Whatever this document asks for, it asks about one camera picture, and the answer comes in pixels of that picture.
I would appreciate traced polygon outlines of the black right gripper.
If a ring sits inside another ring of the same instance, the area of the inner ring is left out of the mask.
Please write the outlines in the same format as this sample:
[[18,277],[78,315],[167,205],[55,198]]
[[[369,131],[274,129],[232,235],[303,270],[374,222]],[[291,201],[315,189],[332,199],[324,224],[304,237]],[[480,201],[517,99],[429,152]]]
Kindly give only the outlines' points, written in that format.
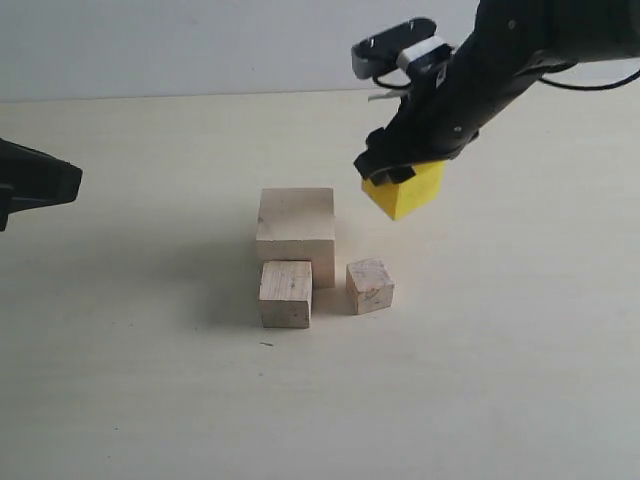
[[460,49],[422,77],[386,126],[371,132],[353,165],[374,186],[406,182],[411,166],[450,160],[505,108],[505,64],[479,49]]

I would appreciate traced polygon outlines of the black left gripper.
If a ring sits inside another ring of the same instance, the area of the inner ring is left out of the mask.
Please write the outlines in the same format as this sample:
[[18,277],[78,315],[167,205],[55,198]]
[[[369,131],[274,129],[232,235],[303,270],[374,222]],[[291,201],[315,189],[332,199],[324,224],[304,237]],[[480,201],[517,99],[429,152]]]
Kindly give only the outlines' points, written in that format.
[[82,177],[69,162],[1,139],[1,231],[13,213],[74,202]]

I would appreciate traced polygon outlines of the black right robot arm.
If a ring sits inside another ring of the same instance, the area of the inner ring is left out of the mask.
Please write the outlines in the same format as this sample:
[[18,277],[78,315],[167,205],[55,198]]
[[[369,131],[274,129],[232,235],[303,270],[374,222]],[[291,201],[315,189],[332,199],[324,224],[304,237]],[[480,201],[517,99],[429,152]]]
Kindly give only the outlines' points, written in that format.
[[370,35],[351,48],[360,80],[392,86],[397,113],[370,133],[354,162],[374,185],[401,184],[418,166],[456,158],[480,130],[547,74],[579,64],[639,55],[636,1],[482,1],[473,30],[458,46],[417,17]]

